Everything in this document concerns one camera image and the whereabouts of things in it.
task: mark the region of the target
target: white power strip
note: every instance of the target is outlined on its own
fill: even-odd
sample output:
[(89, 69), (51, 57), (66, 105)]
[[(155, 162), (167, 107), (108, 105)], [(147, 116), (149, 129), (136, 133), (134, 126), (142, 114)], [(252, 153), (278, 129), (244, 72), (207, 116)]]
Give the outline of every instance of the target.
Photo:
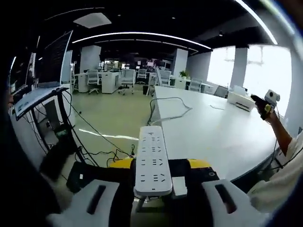
[(172, 191), (169, 162), (160, 126), (140, 128), (134, 190), (141, 196), (163, 196)]

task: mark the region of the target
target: trash bin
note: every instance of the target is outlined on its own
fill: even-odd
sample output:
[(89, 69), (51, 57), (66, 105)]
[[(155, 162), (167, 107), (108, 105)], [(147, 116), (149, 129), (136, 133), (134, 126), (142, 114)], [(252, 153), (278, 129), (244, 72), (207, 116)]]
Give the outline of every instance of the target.
[(148, 86), (147, 85), (143, 85), (143, 94), (146, 95), (148, 90)]

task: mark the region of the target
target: long white conference table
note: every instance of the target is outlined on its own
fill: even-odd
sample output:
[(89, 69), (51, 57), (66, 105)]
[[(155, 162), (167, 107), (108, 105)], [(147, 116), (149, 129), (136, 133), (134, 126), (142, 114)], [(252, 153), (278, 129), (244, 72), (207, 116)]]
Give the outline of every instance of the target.
[[(155, 123), (163, 129), (169, 159), (203, 159), (221, 179), (235, 180), (272, 155), (271, 126), (227, 99), (169, 87), (155, 87), (154, 98), (179, 97), (192, 108), (183, 117)], [(156, 100), (151, 121), (182, 115), (179, 99)]]

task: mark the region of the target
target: person's arm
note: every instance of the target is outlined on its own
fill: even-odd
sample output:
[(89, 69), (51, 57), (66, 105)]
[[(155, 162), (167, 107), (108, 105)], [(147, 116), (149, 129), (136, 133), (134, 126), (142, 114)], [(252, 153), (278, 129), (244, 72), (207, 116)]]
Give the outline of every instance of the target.
[(293, 138), (288, 134), (275, 112), (270, 114), (266, 121), (269, 122), (271, 127), (273, 128), (279, 146), (284, 155), (286, 156), (288, 146)]

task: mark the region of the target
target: laptop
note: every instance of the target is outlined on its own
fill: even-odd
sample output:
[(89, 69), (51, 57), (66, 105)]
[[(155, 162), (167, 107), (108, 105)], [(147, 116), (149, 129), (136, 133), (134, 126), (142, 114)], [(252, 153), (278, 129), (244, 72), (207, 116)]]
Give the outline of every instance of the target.
[(61, 85), (62, 65), (71, 35), (72, 31), (62, 35), (45, 47), (42, 57), (43, 66), (38, 77), (37, 88), (25, 94), (14, 105), (17, 120), (31, 108), (53, 96), (52, 92), (57, 92), (63, 88)]

